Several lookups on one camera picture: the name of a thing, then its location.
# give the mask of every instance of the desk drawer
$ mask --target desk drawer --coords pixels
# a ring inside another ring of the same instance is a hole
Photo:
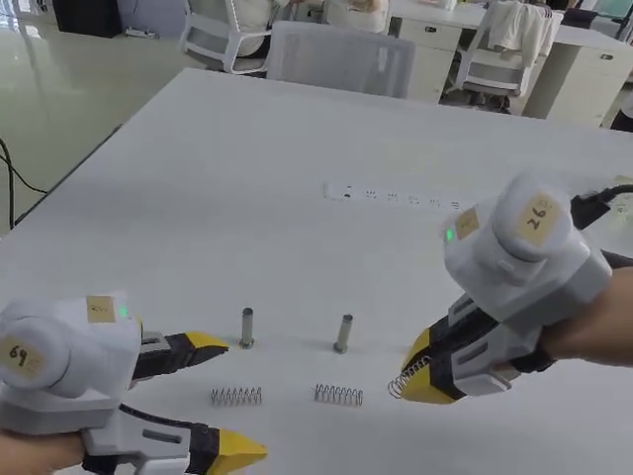
[[[633,67],[633,50],[608,50],[582,47],[574,67],[600,69],[607,74],[622,74]]]
[[[403,19],[400,38],[420,47],[454,51],[461,33],[461,28]]]

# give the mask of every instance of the wall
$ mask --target wall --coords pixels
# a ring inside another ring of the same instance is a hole
[[[184,0],[117,0],[123,26],[177,38],[185,28]]]

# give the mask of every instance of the cable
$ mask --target cable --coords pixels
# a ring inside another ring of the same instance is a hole
[[[9,168],[9,229],[13,230],[15,228],[15,214],[16,214],[16,193],[14,189],[14,180],[13,180],[13,166],[11,165],[11,155],[9,154],[9,148],[4,143],[2,139],[0,139],[0,147],[7,155],[5,161],[7,163],[7,167]]]
[[[618,185],[591,195],[575,196],[572,200],[574,226],[579,230],[587,228],[608,213],[609,203],[624,193],[633,193],[633,185]]]
[[[5,144],[5,142],[0,138],[0,148],[2,148],[2,152],[4,156],[0,154],[0,159],[7,164],[7,168],[9,169],[9,229],[13,230],[16,226],[15,221],[15,213],[16,213],[16,193],[15,193],[15,176],[17,176],[24,185],[37,193],[42,193],[43,195],[47,194],[46,190],[42,190],[40,188],[36,188],[35,186],[29,184],[29,182],[20,174],[18,170],[16,170],[15,166],[13,166],[13,161],[11,160],[11,153],[9,153],[9,148]]]

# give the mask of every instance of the paper label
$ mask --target paper label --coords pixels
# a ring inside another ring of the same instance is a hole
[[[465,211],[455,220],[455,233],[459,240],[466,238],[470,233],[478,229],[479,220],[475,208]]]
[[[112,297],[89,295],[86,297],[86,305],[88,322],[91,324],[113,324],[117,320]]]
[[[0,340],[0,363],[14,373],[33,379],[40,373],[44,358],[18,339],[7,336]]]
[[[630,185],[633,184],[633,178],[624,175],[617,175],[615,177],[615,182],[618,185]],[[625,193],[616,196],[611,202],[611,209],[625,217],[629,215],[633,212],[633,194]]]
[[[554,230],[560,214],[558,203],[545,193],[539,193],[520,214],[516,234],[540,247]]]

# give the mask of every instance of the white cloth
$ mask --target white cloth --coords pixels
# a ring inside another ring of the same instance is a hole
[[[262,33],[266,31],[268,24],[272,21],[273,7],[275,4],[279,8],[288,5],[289,0],[234,0],[235,16],[237,17],[237,25],[243,33]],[[256,52],[261,44],[264,43],[263,38],[249,38],[241,42],[239,46],[239,56],[248,56]]]
[[[622,104],[622,113],[626,117],[633,119],[633,92],[624,99],[624,103]]]
[[[374,12],[360,12],[347,0],[327,0],[325,20],[335,27],[353,28],[370,33],[382,33],[387,28],[389,0],[380,0]]]
[[[548,18],[544,8],[515,0],[496,2],[491,8],[488,48],[520,51],[523,67],[533,66],[539,54],[550,53],[563,21],[561,13],[552,12]]]

